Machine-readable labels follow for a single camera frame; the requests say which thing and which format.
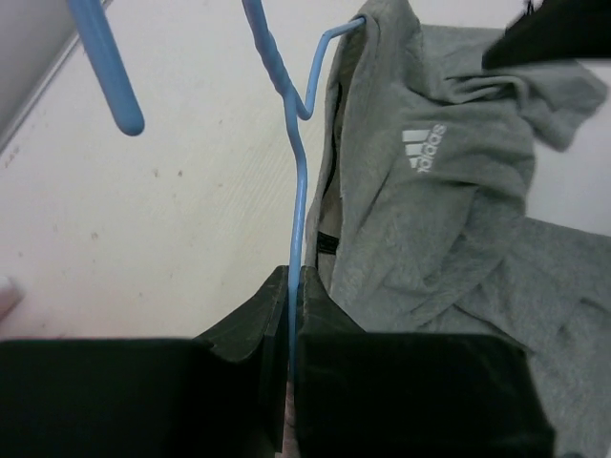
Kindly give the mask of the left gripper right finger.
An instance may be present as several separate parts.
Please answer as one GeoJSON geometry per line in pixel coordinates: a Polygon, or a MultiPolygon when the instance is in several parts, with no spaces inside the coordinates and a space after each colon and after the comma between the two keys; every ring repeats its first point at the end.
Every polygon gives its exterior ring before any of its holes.
{"type": "Polygon", "coordinates": [[[525,353],[490,335],[363,330],[306,267],[296,436],[304,457],[551,457],[525,353]]]}

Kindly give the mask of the blue wire hanger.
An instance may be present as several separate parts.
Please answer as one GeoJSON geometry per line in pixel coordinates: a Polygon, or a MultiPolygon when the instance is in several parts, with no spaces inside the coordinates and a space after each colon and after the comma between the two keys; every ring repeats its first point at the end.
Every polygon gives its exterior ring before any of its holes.
{"type": "MultiPolygon", "coordinates": [[[[142,134],[145,128],[144,116],[102,3],[100,1],[70,1],[68,8],[116,126],[127,136],[142,134]]],[[[317,85],[329,42],[360,28],[365,24],[366,19],[358,16],[321,35],[313,55],[305,96],[300,96],[268,27],[263,3],[261,1],[243,1],[242,8],[253,36],[255,48],[274,89],[283,101],[285,129],[296,164],[296,196],[287,287],[288,369],[289,379],[294,380],[297,372],[297,298],[302,267],[308,185],[306,152],[299,131],[299,122],[310,120],[314,113],[317,85]]]]}

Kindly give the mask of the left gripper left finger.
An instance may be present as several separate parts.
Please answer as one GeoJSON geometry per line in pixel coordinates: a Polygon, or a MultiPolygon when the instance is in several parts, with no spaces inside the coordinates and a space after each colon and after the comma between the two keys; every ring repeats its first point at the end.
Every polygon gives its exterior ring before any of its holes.
{"type": "Polygon", "coordinates": [[[283,445],[287,270],[191,339],[1,344],[5,457],[272,457],[283,445]]]}

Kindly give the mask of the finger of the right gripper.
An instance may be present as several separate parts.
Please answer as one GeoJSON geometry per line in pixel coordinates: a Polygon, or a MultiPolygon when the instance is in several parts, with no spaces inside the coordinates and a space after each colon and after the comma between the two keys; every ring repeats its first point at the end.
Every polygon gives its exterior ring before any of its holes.
{"type": "Polygon", "coordinates": [[[482,55],[486,70],[570,59],[610,58],[610,2],[554,0],[525,11],[482,55]]]}

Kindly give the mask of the grey t shirt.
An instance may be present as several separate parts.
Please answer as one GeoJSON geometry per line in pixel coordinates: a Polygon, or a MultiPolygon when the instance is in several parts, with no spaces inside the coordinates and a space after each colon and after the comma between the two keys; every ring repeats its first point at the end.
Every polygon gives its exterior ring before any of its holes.
{"type": "Polygon", "coordinates": [[[326,95],[305,261],[368,331],[521,347],[559,454],[610,446],[610,240],[526,215],[535,143],[558,151],[607,97],[577,62],[487,72],[495,29],[369,1],[326,95]]]}

